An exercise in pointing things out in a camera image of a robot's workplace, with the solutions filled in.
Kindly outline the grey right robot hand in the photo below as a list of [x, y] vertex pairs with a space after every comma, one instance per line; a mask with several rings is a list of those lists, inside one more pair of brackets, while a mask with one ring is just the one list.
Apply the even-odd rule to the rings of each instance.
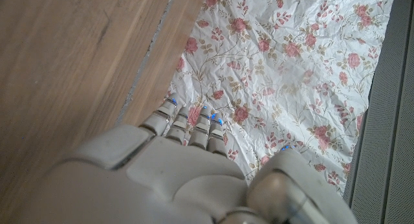
[[250, 183], [227, 157], [220, 114], [170, 95], [139, 126], [121, 125], [54, 164], [12, 223], [355, 223], [349, 205], [291, 146]]

